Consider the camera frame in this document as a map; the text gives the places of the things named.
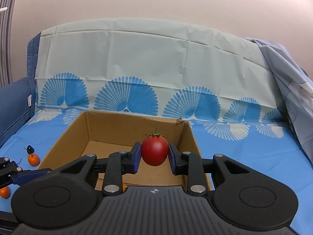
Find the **brown cardboard box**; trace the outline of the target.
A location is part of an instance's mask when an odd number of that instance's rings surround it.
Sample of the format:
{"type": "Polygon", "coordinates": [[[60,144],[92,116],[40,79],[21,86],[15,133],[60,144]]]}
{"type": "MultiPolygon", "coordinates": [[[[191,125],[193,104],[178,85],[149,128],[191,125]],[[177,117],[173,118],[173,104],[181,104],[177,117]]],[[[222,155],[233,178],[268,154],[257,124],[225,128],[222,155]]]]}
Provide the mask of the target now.
{"type": "Polygon", "coordinates": [[[118,151],[130,151],[146,134],[157,130],[180,153],[200,154],[187,121],[181,119],[136,116],[130,114],[87,111],[80,114],[41,160],[39,168],[55,170],[71,161],[93,153],[107,158],[118,151]]]}

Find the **orange tangerine near left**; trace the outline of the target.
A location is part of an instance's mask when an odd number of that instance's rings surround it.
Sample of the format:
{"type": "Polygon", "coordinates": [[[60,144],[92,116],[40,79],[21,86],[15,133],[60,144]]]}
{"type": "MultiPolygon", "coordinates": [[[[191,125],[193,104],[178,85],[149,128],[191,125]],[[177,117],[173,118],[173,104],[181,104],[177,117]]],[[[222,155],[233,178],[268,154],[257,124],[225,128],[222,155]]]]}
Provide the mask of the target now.
{"type": "Polygon", "coordinates": [[[8,187],[3,187],[0,189],[0,197],[3,199],[9,198],[11,195],[11,191],[8,187]]]}

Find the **large orange tangerine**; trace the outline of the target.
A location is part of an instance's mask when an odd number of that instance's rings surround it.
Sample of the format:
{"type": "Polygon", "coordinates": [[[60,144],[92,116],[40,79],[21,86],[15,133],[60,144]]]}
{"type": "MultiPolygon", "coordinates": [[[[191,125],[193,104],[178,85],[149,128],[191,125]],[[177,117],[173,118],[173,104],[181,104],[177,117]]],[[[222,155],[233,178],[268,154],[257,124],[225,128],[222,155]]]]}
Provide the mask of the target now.
{"type": "Polygon", "coordinates": [[[122,183],[122,191],[125,192],[127,189],[127,184],[126,183],[122,183]]]}

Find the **orange tangerine with stem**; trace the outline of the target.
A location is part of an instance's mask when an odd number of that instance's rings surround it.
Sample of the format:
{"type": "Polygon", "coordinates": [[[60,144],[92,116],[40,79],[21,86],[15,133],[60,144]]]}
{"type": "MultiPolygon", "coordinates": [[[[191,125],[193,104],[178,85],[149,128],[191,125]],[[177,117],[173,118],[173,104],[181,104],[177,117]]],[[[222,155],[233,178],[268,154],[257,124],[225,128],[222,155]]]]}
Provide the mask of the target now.
{"type": "Polygon", "coordinates": [[[33,167],[39,165],[40,159],[39,159],[38,155],[35,153],[34,154],[28,154],[28,163],[33,167]]]}

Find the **red tomato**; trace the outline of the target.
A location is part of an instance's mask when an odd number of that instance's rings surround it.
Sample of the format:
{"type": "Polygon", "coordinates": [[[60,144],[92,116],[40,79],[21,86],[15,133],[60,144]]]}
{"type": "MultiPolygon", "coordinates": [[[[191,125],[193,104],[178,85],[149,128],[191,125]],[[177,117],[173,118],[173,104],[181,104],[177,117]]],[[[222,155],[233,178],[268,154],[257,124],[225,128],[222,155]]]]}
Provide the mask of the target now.
{"type": "Polygon", "coordinates": [[[143,161],[150,166],[159,166],[164,163],[169,153],[169,143],[156,128],[141,144],[141,156],[143,161]]]}

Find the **dark cherry far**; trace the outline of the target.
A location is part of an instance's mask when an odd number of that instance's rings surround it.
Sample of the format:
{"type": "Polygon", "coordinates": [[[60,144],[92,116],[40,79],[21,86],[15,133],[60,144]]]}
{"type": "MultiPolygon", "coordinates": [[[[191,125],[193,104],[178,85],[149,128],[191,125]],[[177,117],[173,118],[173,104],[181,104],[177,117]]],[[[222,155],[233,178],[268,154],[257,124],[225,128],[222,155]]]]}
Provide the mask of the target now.
{"type": "Polygon", "coordinates": [[[28,154],[34,154],[34,148],[31,145],[28,145],[26,148],[28,154]]]}

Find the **blue denim sofa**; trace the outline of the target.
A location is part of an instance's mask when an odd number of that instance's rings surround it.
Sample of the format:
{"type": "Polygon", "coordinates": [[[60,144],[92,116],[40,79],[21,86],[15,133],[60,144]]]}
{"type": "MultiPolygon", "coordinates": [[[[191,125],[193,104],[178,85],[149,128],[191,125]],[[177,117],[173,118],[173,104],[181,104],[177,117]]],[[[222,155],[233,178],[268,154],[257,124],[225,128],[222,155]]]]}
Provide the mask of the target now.
{"type": "Polygon", "coordinates": [[[27,76],[1,88],[1,145],[34,116],[35,80],[41,34],[27,46],[27,76]]]}

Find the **blue patterned table cloth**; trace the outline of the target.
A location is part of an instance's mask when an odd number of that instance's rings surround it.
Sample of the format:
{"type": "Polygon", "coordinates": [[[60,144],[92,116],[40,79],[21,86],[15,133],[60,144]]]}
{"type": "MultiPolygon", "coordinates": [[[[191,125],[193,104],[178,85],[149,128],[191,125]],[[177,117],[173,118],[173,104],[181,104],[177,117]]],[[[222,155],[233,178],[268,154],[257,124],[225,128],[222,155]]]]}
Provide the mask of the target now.
{"type": "Polygon", "coordinates": [[[288,185],[296,220],[312,211],[312,165],[259,47],[214,29],[149,19],[96,19],[42,31],[34,116],[1,156],[30,169],[87,111],[187,121],[204,158],[216,153],[288,185]]]}

